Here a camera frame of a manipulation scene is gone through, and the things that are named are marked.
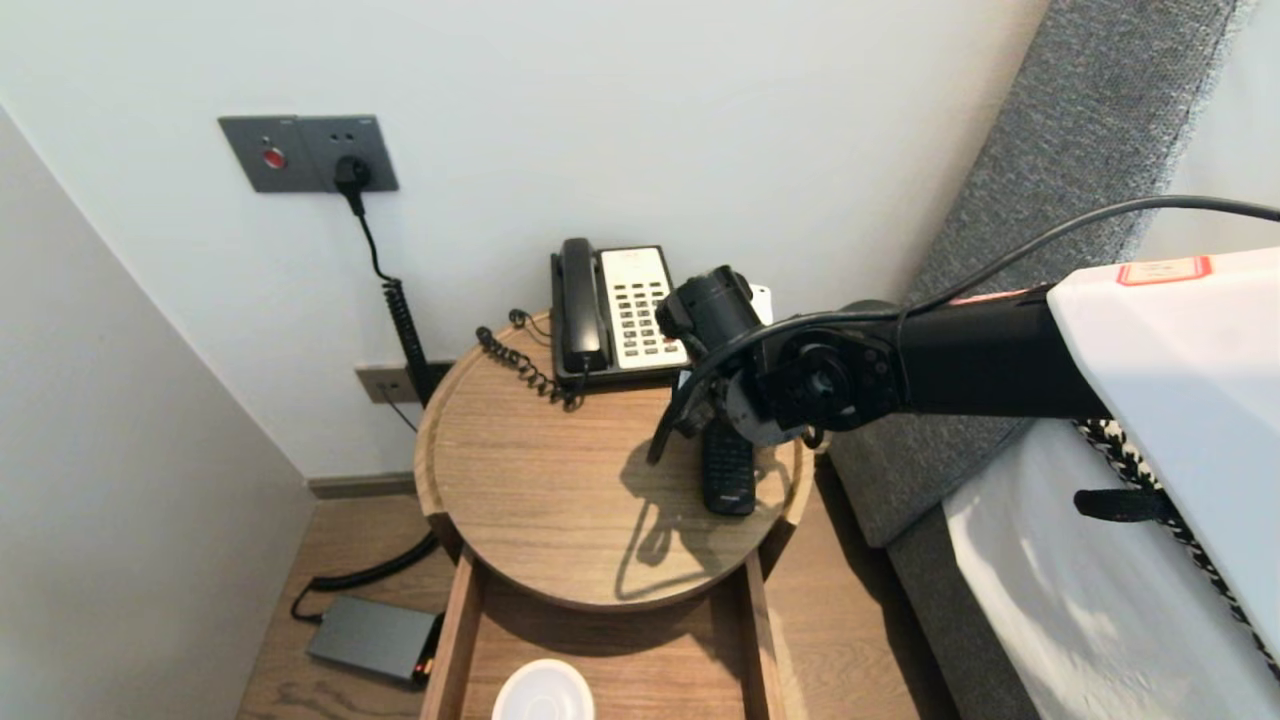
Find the black TV remote control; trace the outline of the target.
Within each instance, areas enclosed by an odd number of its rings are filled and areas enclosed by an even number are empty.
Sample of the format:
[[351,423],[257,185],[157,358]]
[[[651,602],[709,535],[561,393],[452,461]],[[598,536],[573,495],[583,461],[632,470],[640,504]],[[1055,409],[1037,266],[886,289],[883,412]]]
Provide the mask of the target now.
[[728,423],[714,420],[701,434],[701,497],[709,512],[745,518],[756,506],[755,447]]

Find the curved wooden table drawer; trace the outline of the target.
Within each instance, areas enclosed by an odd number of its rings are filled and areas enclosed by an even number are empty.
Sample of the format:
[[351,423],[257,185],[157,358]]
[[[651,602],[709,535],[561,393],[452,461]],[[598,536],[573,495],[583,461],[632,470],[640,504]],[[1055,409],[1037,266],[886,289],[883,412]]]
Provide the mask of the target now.
[[490,720],[527,664],[568,664],[596,720],[787,720],[758,556],[664,607],[589,612],[539,600],[471,550],[454,573],[421,720]]

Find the white round smart speaker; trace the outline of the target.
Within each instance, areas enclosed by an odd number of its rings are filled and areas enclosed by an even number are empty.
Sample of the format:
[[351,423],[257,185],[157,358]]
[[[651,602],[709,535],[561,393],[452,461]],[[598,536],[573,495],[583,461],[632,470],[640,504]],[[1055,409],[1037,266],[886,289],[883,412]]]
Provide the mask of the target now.
[[539,659],[507,678],[492,720],[596,720],[596,706],[576,667],[558,659]]

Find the black and white desk telephone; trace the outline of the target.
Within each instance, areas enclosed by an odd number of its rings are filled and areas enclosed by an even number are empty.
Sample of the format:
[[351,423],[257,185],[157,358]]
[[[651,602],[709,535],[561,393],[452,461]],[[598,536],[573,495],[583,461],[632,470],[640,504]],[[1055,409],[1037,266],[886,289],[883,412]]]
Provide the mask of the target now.
[[664,337],[655,319],[657,309],[672,291],[662,247],[595,249],[590,242],[596,256],[596,278],[611,359],[600,372],[582,374],[566,370],[561,359],[559,327],[562,245],[550,256],[550,351],[558,383],[579,392],[652,388],[669,384],[689,369],[684,346],[677,340]]

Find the black telephone handset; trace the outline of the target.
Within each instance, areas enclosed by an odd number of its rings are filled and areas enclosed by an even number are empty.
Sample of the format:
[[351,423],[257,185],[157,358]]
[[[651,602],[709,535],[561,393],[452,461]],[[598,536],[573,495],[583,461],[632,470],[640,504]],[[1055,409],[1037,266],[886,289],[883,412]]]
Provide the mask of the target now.
[[588,240],[563,242],[559,254],[559,347],[564,369],[572,373],[604,370],[611,359],[595,260]]

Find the round wooden side table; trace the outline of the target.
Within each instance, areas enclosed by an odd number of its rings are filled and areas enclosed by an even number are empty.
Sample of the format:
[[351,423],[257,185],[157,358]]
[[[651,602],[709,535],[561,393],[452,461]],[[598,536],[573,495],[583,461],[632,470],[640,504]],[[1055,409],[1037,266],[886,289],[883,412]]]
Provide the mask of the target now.
[[667,384],[586,395],[567,411],[483,345],[442,380],[419,425],[413,473],[436,533],[452,525],[489,569],[541,600],[637,611],[709,589],[795,528],[814,454],[756,452],[756,506],[708,512],[701,452],[672,434],[646,462]]

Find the wooden skirting board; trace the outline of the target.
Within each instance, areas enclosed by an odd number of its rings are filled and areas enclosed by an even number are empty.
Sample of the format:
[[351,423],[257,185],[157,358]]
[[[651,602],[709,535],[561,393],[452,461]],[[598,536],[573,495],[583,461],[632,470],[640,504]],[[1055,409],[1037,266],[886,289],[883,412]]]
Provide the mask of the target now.
[[417,496],[411,473],[383,473],[356,477],[311,477],[305,487],[317,500],[376,498],[390,496]]

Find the white bed sheet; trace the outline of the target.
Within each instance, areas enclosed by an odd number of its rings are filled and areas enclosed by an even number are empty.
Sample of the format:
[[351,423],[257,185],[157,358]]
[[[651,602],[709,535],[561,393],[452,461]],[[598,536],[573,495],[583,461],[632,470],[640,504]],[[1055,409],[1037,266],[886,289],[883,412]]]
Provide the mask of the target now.
[[945,501],[957,566],[1043,720],[1280,720],[1280,680],[1210,574],[1153,521],[1078,512],[1121,480],[1066,421]]

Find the grey power adapter box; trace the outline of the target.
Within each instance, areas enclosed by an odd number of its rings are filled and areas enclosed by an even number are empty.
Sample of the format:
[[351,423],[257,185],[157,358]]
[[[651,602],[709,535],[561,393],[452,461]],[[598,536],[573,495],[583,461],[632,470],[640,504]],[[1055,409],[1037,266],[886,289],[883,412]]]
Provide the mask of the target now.
[[442,614],[337,596],[308,642],[311,659],[425,685],[442,633]]

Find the black power plug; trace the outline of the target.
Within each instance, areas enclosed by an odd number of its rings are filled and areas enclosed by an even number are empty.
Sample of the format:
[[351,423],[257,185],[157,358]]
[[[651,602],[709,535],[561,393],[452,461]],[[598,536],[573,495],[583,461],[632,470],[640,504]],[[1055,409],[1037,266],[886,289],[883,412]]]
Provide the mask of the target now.
[[372,169],[364,159],[344,155],[337,160],[333,176],[335,191],[348,202],[352,214],[361,220],[366,215],[364,192],[371,183]]

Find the black white houndstooth pillow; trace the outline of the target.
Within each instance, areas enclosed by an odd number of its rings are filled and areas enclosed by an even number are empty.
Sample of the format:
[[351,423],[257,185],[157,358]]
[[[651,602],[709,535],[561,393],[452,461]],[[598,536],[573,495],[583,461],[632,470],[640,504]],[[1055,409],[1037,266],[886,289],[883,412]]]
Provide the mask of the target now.
[[1120,423],[1114,419],[1087,419],[1075,420],[1071,425],[1123,484],[1120,488],[1076,491],[1073,496],[1075,510],[1084,518],[1101,521],[1153,523],[1162,527],[1185,550],[1190,561],[1225,603],[1231,619],[1244,628],[1270,674],[1280,685],[1280,664],[1253,628],[1217,564],[1197,539],[1155,470],[1137,445],[1129,439]]

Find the grey fabric bed headboard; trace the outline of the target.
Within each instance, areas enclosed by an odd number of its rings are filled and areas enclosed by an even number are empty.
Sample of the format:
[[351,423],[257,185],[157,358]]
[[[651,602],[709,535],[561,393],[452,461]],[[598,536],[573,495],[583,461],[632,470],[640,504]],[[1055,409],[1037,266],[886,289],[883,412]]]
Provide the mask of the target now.
[[[1050,0],[908,290],[929,297],[1043,228],[1167,190],[1258,0]],[[1101,455],[1064,420],[899,416],[837,436],[817,488],[886,621],[922,717],[1041,720],[957,568],[942,501],[986,470]]]

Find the beige wall data socket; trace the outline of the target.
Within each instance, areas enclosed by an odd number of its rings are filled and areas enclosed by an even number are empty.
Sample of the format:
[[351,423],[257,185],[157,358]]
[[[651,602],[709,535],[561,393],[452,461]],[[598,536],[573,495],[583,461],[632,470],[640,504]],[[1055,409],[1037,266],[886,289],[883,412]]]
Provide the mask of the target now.
[[421,404],[404,365],[358,365],[355,375],[372,404]]

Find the grey wall power socket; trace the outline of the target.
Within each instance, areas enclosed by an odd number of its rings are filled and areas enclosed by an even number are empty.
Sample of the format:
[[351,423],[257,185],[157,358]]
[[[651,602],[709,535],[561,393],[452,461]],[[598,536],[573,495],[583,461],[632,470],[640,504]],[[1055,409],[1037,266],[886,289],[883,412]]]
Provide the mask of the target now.
[[300,133],[319,173],[323,192],[337,193],[337,163],[344,156],[358,158],[372,173],[366,192],[397,192],[390,155],[375,115],[300,117]]

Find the grey wall plate red button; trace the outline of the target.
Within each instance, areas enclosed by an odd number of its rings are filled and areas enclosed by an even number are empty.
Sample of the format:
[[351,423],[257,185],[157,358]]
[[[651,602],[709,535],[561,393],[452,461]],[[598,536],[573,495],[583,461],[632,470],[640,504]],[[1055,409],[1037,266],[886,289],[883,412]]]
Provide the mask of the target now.
[[219,117],[218,124],[246,178],[257,193],[301,193],[314,170],[296,117]]

